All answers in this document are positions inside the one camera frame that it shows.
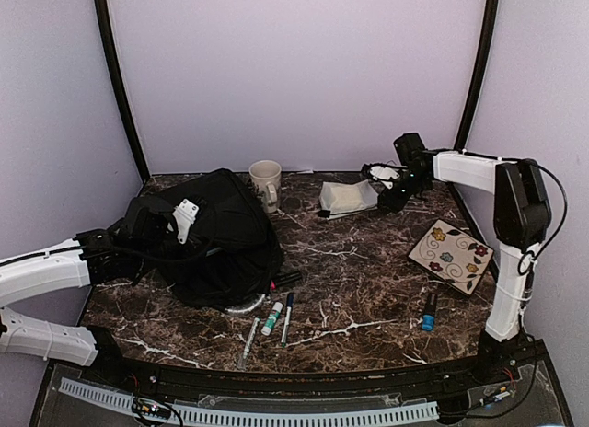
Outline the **black student backpack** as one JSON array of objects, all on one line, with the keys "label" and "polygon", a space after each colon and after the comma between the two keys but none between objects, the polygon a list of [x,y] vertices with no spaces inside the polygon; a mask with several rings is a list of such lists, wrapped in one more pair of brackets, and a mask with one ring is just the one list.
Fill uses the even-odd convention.
[{"label": "black student backpack", "polygon": [[270,291],[283,251],[270,218],[237,174],[217,169],[156,196],[173,206],[188,200],[200,207],[188,241],[166,244],[156,253],[184,260],[156,264],[180,302],[223,310]]}]

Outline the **clear bag with sandwich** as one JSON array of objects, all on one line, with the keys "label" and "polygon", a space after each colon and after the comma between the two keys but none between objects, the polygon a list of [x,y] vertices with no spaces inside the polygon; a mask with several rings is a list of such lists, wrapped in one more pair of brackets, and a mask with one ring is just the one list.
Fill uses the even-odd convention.
[{"label": "clear bag with sandwich", "polygon": [[318,216],[326,219],[373,210],[377,206],[378,193],[368,180],[354,184],[324,182],[319,195]]}]

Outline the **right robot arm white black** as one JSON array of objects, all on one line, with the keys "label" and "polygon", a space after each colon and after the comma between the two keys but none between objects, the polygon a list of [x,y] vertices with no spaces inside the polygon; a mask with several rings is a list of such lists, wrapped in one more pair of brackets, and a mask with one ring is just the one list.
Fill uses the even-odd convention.
[{"label": "right robot arm white black", "polygon": [[380,207],[401,211],[409,198],[428,190],[437,179],[490,193],[493,228],[500,243],[499,275],[491,313],[479,335],[478,353],[469,375],[488,385],[518,350],[530,345],[523,328],[530,301],[535,262],[551,221],[548,195],[532,159],[505,160],[445,150],[415,150],[400,156],[396,176],[386,164],[365,164],[362,175],[384,185]]}]

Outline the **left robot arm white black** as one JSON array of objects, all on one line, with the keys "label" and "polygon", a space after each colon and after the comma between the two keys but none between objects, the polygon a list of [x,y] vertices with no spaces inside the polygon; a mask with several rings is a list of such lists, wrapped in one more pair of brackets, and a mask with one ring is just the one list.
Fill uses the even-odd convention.
[{"label": "left robot arm white black", "polygon": [[198,259],[176,238],[142,245],[105,229],[96,229],[46,249],[1,261],[1,352],[20,353],[93,366],[111,387],[130,378],[130,367],[108,329],[65,326],[27,317],[10,308],[16,302],[63,289],[84,288],[121,277],[139,279],[153,265]]}]

